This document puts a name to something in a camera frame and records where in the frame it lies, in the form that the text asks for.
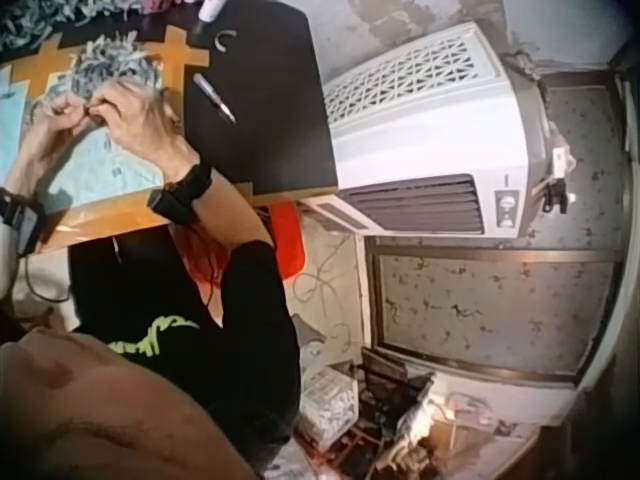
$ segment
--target white air conditioner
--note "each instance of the white air conditioner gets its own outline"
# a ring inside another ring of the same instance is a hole
[[[339,190],[304,201],[325,221],[364,235],[514,238],[539,211],[551,171],[540,93],[475,23],[351,70],[325,102]]]

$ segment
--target air conditioner grille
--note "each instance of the air conditioner grille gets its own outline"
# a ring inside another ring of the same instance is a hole
[[[342,190],[338,196],[385,230],[484,233],[471,175],[449,175]]]
[[[479,54],[482,49],[474,33],[435,42],[427,37],[414,42],[415,48],[400,48],[396,56],[370,62],[365,65],[368,68],[330,83],[325,92],[329,123],[411,95],[494,78],[496,72],[488,67],[486,55]]]

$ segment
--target smartwatch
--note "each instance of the smartwatch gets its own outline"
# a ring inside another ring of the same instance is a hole
[[[212,171],[210,165],[202,162],[194,165],[182,180],[152,190],[147,206],[161,217],[178,225],[194,224],[197,217],[191,204],[211,186]]]
[[[37,200],[29,201],[0,187],[0,223],[16,231],[19,256],[35,250],[44,218],[44,208]]]

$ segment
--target person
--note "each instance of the person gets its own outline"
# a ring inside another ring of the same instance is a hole
[[[35,121],[5,179],[7,194],[34,198],[95,120],[122,148],[155,164],[165,182],[206,161],[174,132],[155,91],[110,80],[90,102],[67,94]],[[223,327],[211,319],[166,227],[70,247],[80,327],[25,334],[6,315],[1,322],[4,340],[12,340],[0,349],[2,471],[248,479],[289,440],[299,350],[273,241],[218,172],[192,209],[231,251],[221,283]],[[0,230],[6,250],[7,227]],[[5,284],[12,265],[15,254],[0,266]]]

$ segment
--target gray yarn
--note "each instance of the gray yarn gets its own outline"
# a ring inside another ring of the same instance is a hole
[[[143,0],[18,0],[0,12],[0,53],[31,44],[38,47],[51,34],[52,25],[75,21],[84,24],[103,13],[142,10]]]
[[[149,53],[135,41],[136,35],[137,32],[126,36],[116,34],[113,39],[102,35],[88,42],[77,55],[72,55],[69,72],[58,75],[56,83],[36,101],[32,115],[35,109],[47,108],[53,99],[66,92],[89,100],[93,92],[111,78],[131,78],[160,91],[161,65],[151,61]]]

